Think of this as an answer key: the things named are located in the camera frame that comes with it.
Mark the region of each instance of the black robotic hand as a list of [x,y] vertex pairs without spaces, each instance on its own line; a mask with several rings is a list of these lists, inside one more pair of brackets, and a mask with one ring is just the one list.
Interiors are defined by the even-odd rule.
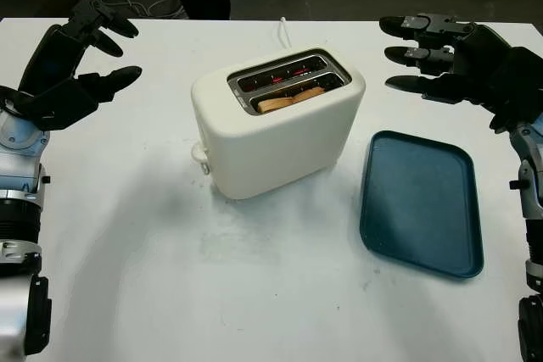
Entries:
[[115,57],[122,55],[120,47],[100,30],[102,26],[125,37],[138,34],[132,23],[99,0],[82,0],[67,24],[53,25],[45,33],[26,66],[19,90],[0,87],[0,107],[43,131],[52,131],[74,124],[94,112],[99,103],[113,100],[117,91],[141,75],[141,68],[125,67],[105,77],[96,73],[74,77],[89,46]]
[[510,187],[520,190],[526,219],[526,278],[539,293],[520,300],[518,335],[523,360],[543,362],[543,59],[509,46],[489,27],[448,16],[384,17],[379,25],[392,36],[418,42],[418,47],[386,48],[387,58],[439,75],[393,76],[388,86],[438,102],[480,104],[495,115],[490,122],[495,132],[509,132],[521,159],[519,178]]
[[438,14],[383,17],[379,25],[387,34],[418,42],[418,47],[386,48],[387,58],[440,75],[394,76],[388,86],[438,102],[480,104],[495,114],[490,127],[496,132],[533,123],[543,112],[543,59],[509,46],[489,27]]

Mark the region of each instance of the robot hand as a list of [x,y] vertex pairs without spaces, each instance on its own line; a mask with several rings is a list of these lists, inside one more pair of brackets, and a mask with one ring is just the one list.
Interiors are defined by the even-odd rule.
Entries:
[[0,89],[0,106],[42,131],[52,131],[74,124],[99,103],[113,100],[117,91],[141,75],[139,67],[125,67],[105,77],[93,73],[74,78],[89,46],[115,57],[122,55],[120,47],[100,30],[102,26],[125,37],[137,35],[132,23],[99,0],[82,0],[67,24],[53,25],[45,33],[26,66],[19,91]]
[[19,90],[0,86],[0,361],[20,362],[48,344],[48,279],[39,276],[37,244],[44,185],[40,164],[49,131],[64,129],[109,102],[141,74],[126,67],[108,76],[74,77],[85,50],[94,46],[120,57],[122,50],[100,27],[134,37],[136,28],[99,0],[83,0],[67,24],[46,32],[26,66]]
[[526,279],[539,293],[519,303],[521,355],[526,362],[543,361],[543,59],[509,46],[485,25],[449,16],[384,17],[379,25],[387,34],[418,42],[418,47],[386,48],[387,58],[439,75],[394,76],[386,85],[438,102],[480,104],[494,114],[490,128],[509,132],[521,160],[510,188],[520,190],[526,220]]
[[440,75],[395,76],[388,86],[438,102],[480,104],[495,114],[490,127],[496,132],[533,123],[543,112],[543,59],[509,46],[489,27],[437,14],[384,17],[379,25],[385,33],[418,42],[418,47],[385,49],[387,58],[417,66],[422,74]]

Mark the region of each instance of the white cable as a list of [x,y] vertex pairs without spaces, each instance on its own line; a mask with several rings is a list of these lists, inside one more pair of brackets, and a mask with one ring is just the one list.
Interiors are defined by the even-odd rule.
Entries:
[[[285,36],[287,37],[287,43],[286,44],[284,43],[283,38],[281,37],[281,29],[282,28],[283,28],[283,31],[285,32]],[[290,35],[288,34],[288,29],[287,29],[287,19],[285,19],[284,17],[282,17],[279,20],[279,27],[277,28],[277,37],[279,38],[279,41],[283,45],[283,48],[291,48],[292,47],[292,42],[290,41]]]
[[149,13],[151,13],[151,9],[152,9],[152,8],[154,8],[155,6],[161,4],[161,3],[165,2],[165,1],[166,1],[166,0],[159,0],[158,2],[155,2],[155,3],[153,3],[152,5],[150,5],[150,6],[147,8],[147,10],[149,11]]
[[[133,2],[132,0],[125,0],[125,1],[126,1],[126,4],[128,4],[131,8],[133,8],[136,11],[136,13],[137,13],[137,15],[139,17],[149,17],[149,11],[147,10],[147,8],[145,7],[144,4],[142,4],[140,2]],[[113,5],[119,6],[119,4],[117,4],[117,3],[112,3],[112,4],[108,4],[108,5],[109,6],[113,6]],[[141,15],[139,13],[139,11],[135,8],[135,6],[139,6],[140,8],[142,8],[145,15]]]

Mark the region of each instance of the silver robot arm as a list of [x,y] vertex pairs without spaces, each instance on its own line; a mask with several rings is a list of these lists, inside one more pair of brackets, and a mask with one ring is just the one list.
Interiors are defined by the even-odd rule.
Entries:
[[68,23],[45,33],[18,90],[0,86],[0,362],[20,362],[48,344],[52,301],[39,276],[38,244],[44,187],[40,163],[50,131],[62,130],[110,102],[140,75],[125,67],[102,77],[74,77],[85,50],[94,46],[120,57],[101,27],[134,37],[137,29],[98,0],[78,3]]
[[379,24],[391,36],[418,43],[386,48],[389,59],[435,75],[394,76],[388,86],[436,102],[481,105],[494,114],[492,130],[509,132],[521,161],[510,188],[520,191],[526,222],[526,282],[537,292],[519,302],[520,350],[525,362],[543,361],[543,59],[511,47],[485,25],[458,23],[452,16],[390,16]]
[[51,300],[47,278],[38,276],[37,244],[49,182],[40,158],[48,140],[48,131],[0,112],[0,270],[6,270],[0,275],[0,361],[24,360],[49,339]]

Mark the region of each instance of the toaster slot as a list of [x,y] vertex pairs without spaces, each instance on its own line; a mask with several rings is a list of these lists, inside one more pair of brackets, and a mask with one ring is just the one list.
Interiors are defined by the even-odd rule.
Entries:
[[326,66],[326,62],[321,57],[311,56],[240,78],[238,79],[238,86],[242,92],[253,92],[266,86],[324,70]]
[[[253,97],[250,100],[250,104],[257,114],[267,114],[273,110],[285,108],[289,105],[300,103],[311,97],[318,96],[324,92],[332,91],[343,85],[344,81],[338,75],[327,73]],[[308,95],[308,93],[310,95],[309,97],[297,97],[299,95]]]

